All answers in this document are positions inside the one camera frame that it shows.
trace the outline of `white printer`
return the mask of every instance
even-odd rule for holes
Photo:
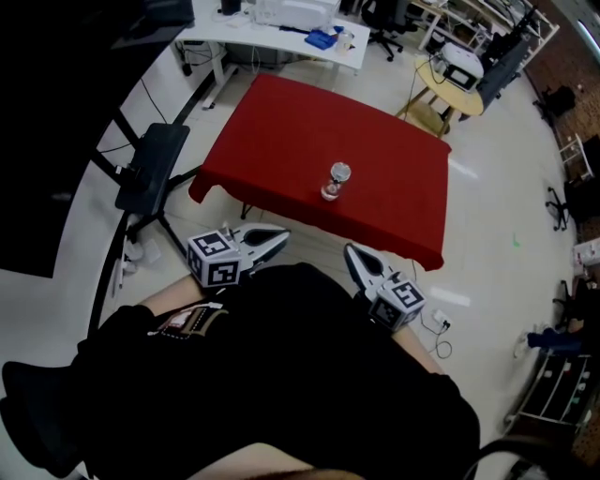
[[[254,22],[328,31],[341,0],[256,0]]]
[[[477,55],[454,43],[446,43],[434,61],[433,69],[447,81],[467,92],[472,92],[484,76],[484,68]]]

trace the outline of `red tablecloth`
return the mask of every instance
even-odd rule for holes
[[[450,147],[396,117],[304,83],[260,75],[222,130],[189,194],[236,199],[379,250],[443,265]],[[352,176],[327,202],[344,161]]]

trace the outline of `white tile floor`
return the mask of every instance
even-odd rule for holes
[[[357,76],[340,71],[337,93],[395,113],[411,91],[413,50],[407,48],[392,63],[385,57],[379,46],[369,46]],[[327,69],[321,62],[305,61],[286,66],[280,75],[319,85]],[[203,112],[200,104],[194,109],[187,120],[192,130],[174,173],[203,163],[252,79],[241,71],[223,90],[214,110]],[[413,93],[422,87],[417,78]],[[558,149],[533,100],[528,81],[517,79],[482,117],[452,125],[444,138],[452,146],[445,265],[428,273],[417,265],[418,283],[428,297],[425,322],[432,324],[431,312],[436,308],[453,320],[443,336],[452,342],[453,354],[441,363],[479,415],[483,444],[500,435],[503,416],[531,370],[534,355],[513,360],[515,338],[534,323],[551,322],[555,314],[551,299],[558,282],[573,273],[569,253],[574,229],[554,232],[553,219],[544,206],[547,187],[559,188],[563,183]],[[402,144],[397,148],[401,152]],[[218,187],[201,205],[189,198],[187,186],[180,187],[166,206],[182,239],[219,227],[224,220],[234,225],[240,210],[241,203]],[[313,263],[354,292],[341,254],[344,239],[266,211],[254,209],[248,219],[292,229],[292,241],[273,263]],[[187,273],[159,226],[143,231],[143,242],[151,238],[162,257],[141,263],[118,297],[107,299],[105,317]],[[413,275],[409,261],[395,255],[390,258]],[[432,348],[434,337],[418,322],[413,328]],[[478,478],[500,478],[505,468],[506,459],[488,461]]]

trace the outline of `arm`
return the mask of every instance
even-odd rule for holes
[[[167,311],[200,302],[205,296],[194,277],[188,275],[146,298],[141,305],[150,308],[152,313],[158,316]]]
[[[429,373],[443,375],[442,368],[437,364],[414,333],[410,326],[400,328],[392,338],[408,355],[419,362]]]

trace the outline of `white desk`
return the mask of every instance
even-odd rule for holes
[[[218,0],[192,0],[192,3],[196,22],[192,28],[184,30],[176,41],[202,40],[208,43],[213,57],[211,63],[215,72],[215,86],[202,104],[204,109],[211,107],[225,83],[237,70],[237,65],[229,64],[223,71],[219,43],[240,43],[283,50],[332,62],[334,67],[331,72],[331,85],[335,82],[340,65],[353,70],[359,70],[363,66],[369,34],[369,29],[363,25],[334,19],[334,25],[343,26],[354,34],[352,45],[355,48],[341,54],[336,52],[335,45],[327,50],[320,50],[306,43],[304,34],[284,32],[275,26],[254,24],[250,20],[250,15],[243,13],[248,8],[248,4],[242,4],[242,13],[230,18],[217,13],[217,8],[220,8]]]

